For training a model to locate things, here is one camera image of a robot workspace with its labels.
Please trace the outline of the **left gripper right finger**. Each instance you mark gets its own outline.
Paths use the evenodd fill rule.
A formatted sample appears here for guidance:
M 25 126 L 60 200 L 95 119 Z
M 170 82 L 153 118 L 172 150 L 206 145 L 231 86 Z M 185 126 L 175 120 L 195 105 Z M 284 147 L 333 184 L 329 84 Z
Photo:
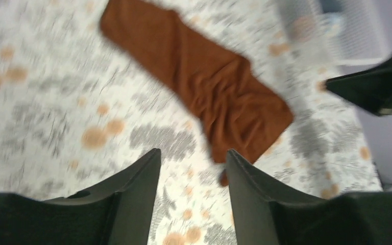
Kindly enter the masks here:
M 392 244 L 392 192 L 325 200 L 294 189 L 235 150 L 226 154 L 238 244 Z

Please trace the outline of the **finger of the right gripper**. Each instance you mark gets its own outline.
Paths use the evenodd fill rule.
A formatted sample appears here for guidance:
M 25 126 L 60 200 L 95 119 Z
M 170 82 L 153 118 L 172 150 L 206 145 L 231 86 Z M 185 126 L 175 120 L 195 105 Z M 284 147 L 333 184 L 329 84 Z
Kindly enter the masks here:
M 375 115 L 392 115 L 392 56 L 375 67 L 330 78 L 331 93 Z

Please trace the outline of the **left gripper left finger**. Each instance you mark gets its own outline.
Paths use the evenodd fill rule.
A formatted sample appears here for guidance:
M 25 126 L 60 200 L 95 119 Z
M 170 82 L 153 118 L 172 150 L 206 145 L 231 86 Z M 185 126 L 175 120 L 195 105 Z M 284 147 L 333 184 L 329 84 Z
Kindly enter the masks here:
M 0 192 L 0 244 L 146 244 L 161 151 L 66 198 Z

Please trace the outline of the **brown towel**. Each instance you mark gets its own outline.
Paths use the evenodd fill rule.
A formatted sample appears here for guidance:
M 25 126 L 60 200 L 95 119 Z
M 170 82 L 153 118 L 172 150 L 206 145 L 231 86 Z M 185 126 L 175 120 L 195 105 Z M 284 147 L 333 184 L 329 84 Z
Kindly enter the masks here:
M 215 163 L 224 163 L 229 149 L 255 163 L 293 122 L 248 59 L 191 29 L 174 10 L 109 1 L 100 28 L 200 119 Z

